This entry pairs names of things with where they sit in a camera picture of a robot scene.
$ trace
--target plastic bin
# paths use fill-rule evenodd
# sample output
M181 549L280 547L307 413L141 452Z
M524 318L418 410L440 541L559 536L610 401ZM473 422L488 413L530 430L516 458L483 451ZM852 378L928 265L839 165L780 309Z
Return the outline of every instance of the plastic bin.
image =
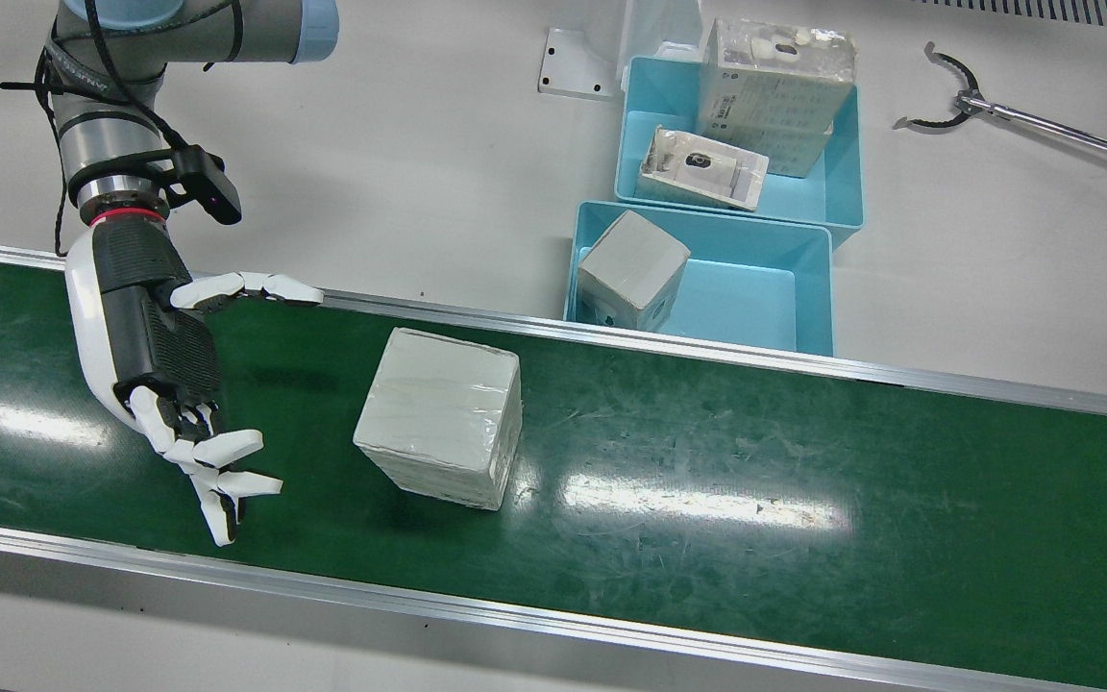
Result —
M638 56L631 61L630 86L622 120L621 145L614 194L619 200L716 215L821 225L831 233L834 248L865 224L861 185L861 144L857 137L857 90L835 115L835 135L827 142L814 169L805 178L768 175L763 184L759 208L713 209L676 202L651 200L634 189L638 167L646 156L655 127L694 132L699 109L699 62L664 61Z
M816 225L754 216L581 203L571 245L568 321L576 321L579 260L627 209L690 248L673 312L659 333L834 354L830 234Z

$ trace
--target green conveyor belt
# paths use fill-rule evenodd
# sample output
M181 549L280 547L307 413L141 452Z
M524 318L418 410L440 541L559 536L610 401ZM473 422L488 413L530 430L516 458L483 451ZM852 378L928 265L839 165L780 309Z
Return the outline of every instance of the green conveyor belt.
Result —
M58 272L0 265L0 526L1107 688L1107 417L240 302L213 318L247 499L217 549L178 469L89 394ZM387 333L515 351L501 512L351 443Z

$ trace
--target small box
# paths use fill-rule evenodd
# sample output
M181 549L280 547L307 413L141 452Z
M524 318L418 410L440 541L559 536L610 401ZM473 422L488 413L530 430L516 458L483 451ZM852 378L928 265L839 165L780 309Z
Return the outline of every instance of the small box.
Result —
M353 443L404 490L497 509L520 424L518 355L400 328Z
M814 171L834 131L834 126L818 133L785 127L737 127L730 140L767 156L768 174L805 177Z
M655 331L676 299L690 250L658 225L628 210L579 262L579 319Z
M856 81L844 33L717 18L707 39L695 131L728 144L738 127L820 133Z
M759 206L766 172L768 158L762 154L655 127L638 172L638 189L658 200L753 211Z

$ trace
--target product box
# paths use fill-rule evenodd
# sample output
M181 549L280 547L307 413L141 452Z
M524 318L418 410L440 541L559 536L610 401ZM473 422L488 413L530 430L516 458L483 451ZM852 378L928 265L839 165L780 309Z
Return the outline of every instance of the product box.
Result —
M768 158L768 174L805 177L818 163L835 127L826 132L804 132L785 127L735 127L730 140L744 149Z
M847 34L717 18L703 56L695 131L738 146L738 127L821 135L855 81L856 45Z
M759 206L766 172L768 158L762 154L655 127L638 190L658 200L753 211Z
M579 319L655 331L681 285L690 250L634 211L619 215L579 262Z
M497 509L521 414L518 355L395 329L353 443L401 489Z

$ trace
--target robotic hand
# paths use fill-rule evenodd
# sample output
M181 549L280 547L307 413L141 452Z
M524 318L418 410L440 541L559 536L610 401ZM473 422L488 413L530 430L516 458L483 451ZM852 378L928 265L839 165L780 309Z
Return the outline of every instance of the robotic hand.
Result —
M39 93L64 197L90 227L65 272L84 380L189 477L218 546L237 535L241 498L277 494L281 482L234 469L263 436L224 430L204 312L241 295L318 303L322 292L282 275L193 280L168 211L197 200L237 223L237 189L219 157L187 144L151 104L167 62L319 61L338 31L334 0L62 0L35 83L3 85Z

